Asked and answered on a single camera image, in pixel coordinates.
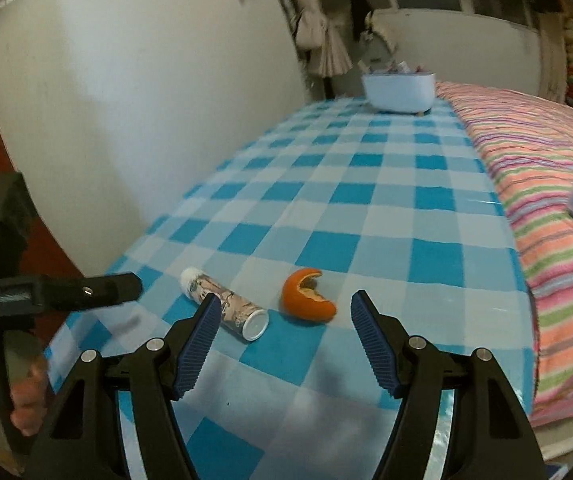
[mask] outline hanging clothes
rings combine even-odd
[[[286,18],[289,30],[291,31],[291,36],[295,41],[297,22],[300,19],[300,13],[297,10],[297,5],[295,4],[295,0],[278,0],[278,1],[280,2],[280,6],[282,7],[282,12],[284,12],[284,17]],[[297,55],[298,55],[298,65],[300,68],[301,79],[302,81],[304,81],[304,87],[306,88],[306,91],[310,97],[310,89],[312,88],[313,83],[311,82],[311,78],[307,70],[307,66],[309,63],[308,58],[306,54],[301,50],[297,51]]]
[[[346,46],[329,23],[320,0],[295,0],[300,9],[296,45],[311,53],[309,72],[321,77],[342,75],[353,68]]]
[[[353,40],[359,41],[360,34],[366,30],[364,20],[373,7],[368,0],[351,0],[351,18],[353,19]]]

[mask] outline white plastic basket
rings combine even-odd
[[[362,83],[372,106],[387,112],[423,113],[435,101],[435,74],[364,74]]]

